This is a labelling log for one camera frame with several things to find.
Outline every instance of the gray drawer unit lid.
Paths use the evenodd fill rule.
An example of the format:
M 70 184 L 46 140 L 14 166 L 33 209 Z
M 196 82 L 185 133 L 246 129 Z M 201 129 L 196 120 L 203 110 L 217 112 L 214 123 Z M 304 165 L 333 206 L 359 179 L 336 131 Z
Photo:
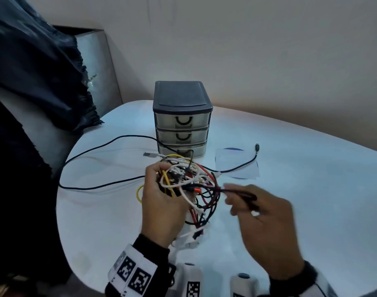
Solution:
M 156 81 L 153 111 L 157 114 L 192 115 L 213 110 L 201 81 Z

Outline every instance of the person's left hand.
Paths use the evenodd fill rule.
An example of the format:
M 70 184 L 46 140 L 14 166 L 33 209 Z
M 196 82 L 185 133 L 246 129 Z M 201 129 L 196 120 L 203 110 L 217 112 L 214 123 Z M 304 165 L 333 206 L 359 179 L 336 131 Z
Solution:
M 170 197 L 158 187 L 157 172 L 170 166 L 157 162 L 146 168 L 142 197 L 141 234 L 164 248 L 168 248 L 182 230 L 191 207 L 183 197 Z

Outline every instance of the black fabric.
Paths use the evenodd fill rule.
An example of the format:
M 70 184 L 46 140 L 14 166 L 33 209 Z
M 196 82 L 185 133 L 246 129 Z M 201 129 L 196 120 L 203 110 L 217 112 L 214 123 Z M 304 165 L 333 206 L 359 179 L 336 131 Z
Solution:
M 51 168 L 0 102 L 0 274 L 52 283 L 68 279 L 55 197 Z
M 25 0 L 0 0 L 0 87 L 37 104 L 55 126 L 79 131 L 102 123 L 86 79 L 74 36 Z
M 317 276 L 315 268 L 306 261 L 299 275 L 287 280 L 270 278 L 270 295 L 272 297 L 298 296 L 315 284 Z
M 173 277 L 172 274 L 169 274 L 169 249 L 159 246 L 142 234 L 138 236 L 132 246 L 145 258 L 157 265 L 156 272 L 154 273 L 143 296 L 165 296 Z M 107 297 L 121 296 L 121 294 L 113 287 L 111 283 L 107 284 L 105 295 Z

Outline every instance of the drawer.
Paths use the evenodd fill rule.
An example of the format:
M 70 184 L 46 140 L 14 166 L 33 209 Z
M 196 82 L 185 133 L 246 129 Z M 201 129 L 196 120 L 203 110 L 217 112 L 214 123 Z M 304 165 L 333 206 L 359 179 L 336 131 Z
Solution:
M 200 129 L 209 126 L 211 113 L 172 115 L 154 113 L 156 127 L 162 129 Z
M 206 143 L 195 145 L 168 145 L 168 147 L 176 150 L 177 154 L 183 155 L 185 157 L 190 157 L 191 150 L 193 150 L 193 157 L 199 157 L 205 154 Z M 172 153 L 171 150 L 166 149 L 164 146 L 161 145 L 158 145 L 158 152 L 162 155 L 169 155 Z
M 167 145 L 192 145 L 206 142 L 208 128 L 197 130 L 165 130 L 156 128 L 157 139 Z

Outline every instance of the black sleeve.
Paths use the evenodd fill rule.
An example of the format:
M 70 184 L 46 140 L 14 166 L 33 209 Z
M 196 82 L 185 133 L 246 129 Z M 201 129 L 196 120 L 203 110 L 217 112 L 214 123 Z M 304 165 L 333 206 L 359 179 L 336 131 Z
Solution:
M 147 290 L 143 296 L 165 296 L 172 279 L 172 276 L 168 273 L 169 249 L 161 247 L 142 234 L 138 236 L 132 246 L 141 254 L 143 254 L 146 259 L 157 265 L 156 272 L 154 273 L 151 282 L 148 285 Z M 121 294 L 114 288 L 111 283 L 107 284 L 105 295 L 107 297 L 121 297 Z
M 272 297 L 289 297 L 303 294 L 313 285 L 318 277 L 318 272 L 309 262 L 305 262 L 304 269 L 299 275 L 288 280 L 275 280 L 270 278 L 270 295 Z

